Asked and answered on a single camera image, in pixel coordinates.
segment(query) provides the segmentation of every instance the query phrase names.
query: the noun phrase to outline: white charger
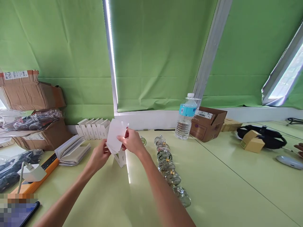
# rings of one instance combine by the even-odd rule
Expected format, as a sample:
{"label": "white charger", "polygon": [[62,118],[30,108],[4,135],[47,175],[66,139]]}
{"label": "white charger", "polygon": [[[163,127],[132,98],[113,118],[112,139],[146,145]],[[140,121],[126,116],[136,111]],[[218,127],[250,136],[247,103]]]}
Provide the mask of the white charger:
{"label": "white charger", "polygon": [[46,172],[39,164],[31,165],[26,162],[24,162],[24,164],[22,164],[18,174],[20,175],[20,178],[23,178],[27,182],[40,181],[46,176]]}

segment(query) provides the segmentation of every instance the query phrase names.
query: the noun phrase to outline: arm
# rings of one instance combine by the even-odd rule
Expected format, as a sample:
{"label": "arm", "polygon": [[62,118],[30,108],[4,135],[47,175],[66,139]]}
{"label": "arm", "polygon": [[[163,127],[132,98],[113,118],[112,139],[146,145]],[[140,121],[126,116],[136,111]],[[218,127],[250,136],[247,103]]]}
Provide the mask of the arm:
{"label": "arm", "polygon": [[139,133],[128,129],[126,137],[128,138],[118,137],[118,140],[123,143],[124,150],[130,150],[141,161],[156,201],[162,225],[172,227],[196,226],[178,197],[158,171],[150,154],[142,144]]}
{"label": "arm", "polygon": [[299,143],[298,145],[294,145],[294,147],[300,150],[298,152],[298,154],[303,158],[303,143]]}
{"label": "arm", "polygon": [[108,160],[110,152],[105,147],[105,142],[106,139],[102,140],[98,147],[94,149],[87,165],[73,186],[51,206],[46,214],[34,225],[35,227],[63,226],[85,185]]}

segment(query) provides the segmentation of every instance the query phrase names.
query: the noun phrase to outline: white computer mouse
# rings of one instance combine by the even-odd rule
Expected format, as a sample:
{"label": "white computer mouse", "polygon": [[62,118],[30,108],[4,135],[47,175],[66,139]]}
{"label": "white computer mouse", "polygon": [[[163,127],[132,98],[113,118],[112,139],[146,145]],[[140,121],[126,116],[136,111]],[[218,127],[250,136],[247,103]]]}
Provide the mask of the white computer mouse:
{"label": "white computer mouse", "polygon": [[293,168],[296,168],[296,169],[299,169],[299,170],[302,170],[303,169],[303,163],[294,159],[294,158],[291,158],[291,157],[288,157],[288,156],[282,156],[282,155],[278,155],[276,157],[276,159],[287,165],[287,166],[290,166],[290,167],[293,167]]}

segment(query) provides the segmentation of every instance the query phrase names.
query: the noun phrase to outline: cardboard box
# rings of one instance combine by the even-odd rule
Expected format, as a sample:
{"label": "cardboard box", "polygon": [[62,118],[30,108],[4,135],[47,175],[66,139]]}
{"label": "cardboard box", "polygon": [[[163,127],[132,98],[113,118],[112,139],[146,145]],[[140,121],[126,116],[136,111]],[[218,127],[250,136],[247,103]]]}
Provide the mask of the cardboard box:
{"label": "cardboard box", "polygon": [[94,132],[94,134],[95,134],[95,139],[100,139],[100,136],[99,136],[99,132],[98,132],[98,129],[97,129],[97,123],[98,122],[103,122],[103,118],[101,118],[101,119],[96,119],[93,123],[92,123],[92,130],[93,130],[93,132]]}
{"label": "cardboard box", "polygon": [[202,142],[210,141],[220,133],[227,111],[200,107],[192,119],[190,133]]}
{"label": "cardboard box", "polygon": [[14,143],[15,143],[15,141],[12,138],[0,138],[0,148],[7,147]]}
{"label": "cardboard box", "polygon": [[38,70],[0,73],[0,89],[10,109],[39,110],[64,107],[62,90],[38,81]]}
{"label": "cardboard box", "polygon": [[88,122],[85,123],[90,140],[95,140],[95,134],[94,134],[94,131],[92,129],[92,123],[94,121],[95,121],[95,119],[93,118],[93,119],[91,119],[91,120],[89,120]]}
{"label": "cardboard box", "polygon": [[250,130],[243,137],[240,145],[244,150],[260,153],[261,149],[264,147],[265,143],[262,139],[256,138],[261,134],[257,133],[254,130]]}
{"label": "cardboard box", "polygon": [[242,123],[233,119],[225,118],[221,131],[237,131],[237,128],[241,126]]}
{"label": "cardboard box", "polygon": [[123,151],[122,149],[119,151],[119,153],[114,154],[114,158],[116,159],[120,168],[126,165],[126,152]]}
{"label": "cardboard box", "polygon": [[53,151],[72,137],[64,120],[55,121],[43,131],[9,131],[1,132],[0,138],[12,137],[23,149],[43,149]]}
{"label": "cardboard box", "polygon": [[108,131],[110,129],[110,121],[107,119],[103,122],[98,121],[96,126],[99,133],[99,138],[107,139]]}
{"label": "cardboard box", "polygon": [[78,128],[77,125],[76,125],[76,130],[77,130],[79,136],[84,136],[86,140],[90,140],[90,137],[89,137],[89,134],[88,134],[88,130],[86,128],[86,123],[87,122],[89,122],[89,119],[87,119],[87,118],[85,118],[82,121],[78,122],[78,125],[79,125],[79,128],[81,129],[81,131],[79,130],[79,128]]}

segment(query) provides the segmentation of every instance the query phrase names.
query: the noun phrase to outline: brown kraft box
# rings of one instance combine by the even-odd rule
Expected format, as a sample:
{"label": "brown kraft box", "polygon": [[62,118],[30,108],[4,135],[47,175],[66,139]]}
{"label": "brown kraft box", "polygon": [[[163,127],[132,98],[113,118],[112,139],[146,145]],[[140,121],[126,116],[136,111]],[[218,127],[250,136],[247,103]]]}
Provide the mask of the brown kraft box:
{"label": "brown kraft box", "polygon": [[242,123],[230,118],[225,118],[221,131],[236,131],[237,128],[240,128],[241,126]]}
{"label": "brown kraft box", "polygon": [[202,142],[210,141],[219,135],[227,111],[200,107],[192,119],[190,133]]}
{"label": "brown kraft box", "polygon": [[53,151],[72,137],[64,120],[51,123],[43,131],[9,131],[2,132],[0,137],[13,137],[15,142],[26,150],[42,149]]}
{"label": "brown kraft box", "polygon": [[247,151],[251,151],[254,153],[260,153],[261,149],[264,147],[265,143],[262,139],[257,138],[261,134],[257,133],[254,130],[250,130],[248,133],[245,134],[243,137],[240,146]]}
{"label": "brown kraft box", "polygon": [[38,110],[64,107],[62,90],[38,81],[38,70],[0,73],[0,88],[10,109]]}

